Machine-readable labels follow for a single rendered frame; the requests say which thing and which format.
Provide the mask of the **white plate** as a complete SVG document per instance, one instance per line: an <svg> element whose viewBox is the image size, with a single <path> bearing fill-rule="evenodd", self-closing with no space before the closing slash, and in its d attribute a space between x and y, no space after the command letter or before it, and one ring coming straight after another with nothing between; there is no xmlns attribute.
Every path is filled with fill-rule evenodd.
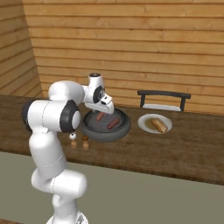
<svg viewBox="0 0 224 224"><path fill-rule="evenodd" d="M157 118L157 119L161 120L167 126L168 130L166 132L168 132L172 129L172 121L169 118L167 118L163 115L159 115L159 114L142 115L138 119L137 124L142 130L144 130L146 132L153 133L153 134L164 134L164 133L160 133L157 130L157 128L151 123L151 120L153 118Z"/></svg>

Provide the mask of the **tan bread bun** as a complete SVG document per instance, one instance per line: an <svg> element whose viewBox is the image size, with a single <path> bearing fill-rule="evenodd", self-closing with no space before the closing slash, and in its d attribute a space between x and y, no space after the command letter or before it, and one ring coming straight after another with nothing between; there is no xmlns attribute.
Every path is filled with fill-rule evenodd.
<svg viewBox="0 0 224 224"><path fill-rule="evenodd" d="M165 133L168 130L167 126L157 118L153 118L151 120L151 123L157 128L160 133Z"/></svg>

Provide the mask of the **brown-topped wooden shaker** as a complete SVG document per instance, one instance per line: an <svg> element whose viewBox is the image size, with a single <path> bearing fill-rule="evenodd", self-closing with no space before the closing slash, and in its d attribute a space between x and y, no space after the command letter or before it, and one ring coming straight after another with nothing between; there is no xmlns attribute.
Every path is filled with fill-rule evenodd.
<svg viewBox="0 0 224 224"><path fill-rule="evenodd" d="M87 151L89 149L88 136L82 136L82 148Z"/></svg>

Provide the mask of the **black chair with white seat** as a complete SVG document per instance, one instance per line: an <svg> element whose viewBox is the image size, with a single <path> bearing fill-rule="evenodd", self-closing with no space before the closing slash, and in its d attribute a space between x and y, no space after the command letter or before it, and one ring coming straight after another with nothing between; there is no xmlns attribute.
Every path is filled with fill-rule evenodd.
<svg viewBox="0 0 224 224"><path fill-rule="evenodd" d="M137 94L141 96L140 107L143 109L160 109L183 112L185 110L186 100L191 98L190 94L162 91L162 90L138 90ZM180 103L175 101L145 101L147 96L163 96L179 98Z"/></svg>

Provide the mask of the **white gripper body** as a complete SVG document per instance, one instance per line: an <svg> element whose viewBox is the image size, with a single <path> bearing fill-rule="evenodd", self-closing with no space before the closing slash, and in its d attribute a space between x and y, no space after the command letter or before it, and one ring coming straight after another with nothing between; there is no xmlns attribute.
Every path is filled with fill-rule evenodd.
<svg viewBox="0 0 224 224"><path fill-rule="evenodd" d="M115 108L112 98L109 95L105 94L99 102L98 110L111 115L114 113L114 109Z"/></svg>

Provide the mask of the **dark grey bowl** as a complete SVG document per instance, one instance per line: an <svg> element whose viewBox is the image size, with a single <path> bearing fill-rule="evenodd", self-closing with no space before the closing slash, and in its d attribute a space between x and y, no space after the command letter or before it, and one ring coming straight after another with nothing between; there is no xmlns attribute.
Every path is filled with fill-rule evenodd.
<svg viewBox="0 0 224 224"><path fill-rule="evenodd" d="M99 113L90 110L82 118L80 129L83 135L97 142L114 142L127 135L130 130L130 118L126 113L116 108L112 115L104 114L100 121L96 121ZM117 117L120 122L113 129L107 129L108 124Z"/></svg>

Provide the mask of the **white-topped wooden shaker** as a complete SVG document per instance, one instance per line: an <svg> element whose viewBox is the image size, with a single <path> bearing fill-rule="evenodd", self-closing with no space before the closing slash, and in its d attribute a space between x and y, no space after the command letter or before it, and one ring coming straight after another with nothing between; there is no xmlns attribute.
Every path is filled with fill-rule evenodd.
<svg viewBox="0 0 224 224"><path fill-rule="evenodd" d="M76 142L76 133L71 133L69 135L69 139L71 140L71 146L73 149L75 149L77 147L77 142Z"/></svg>

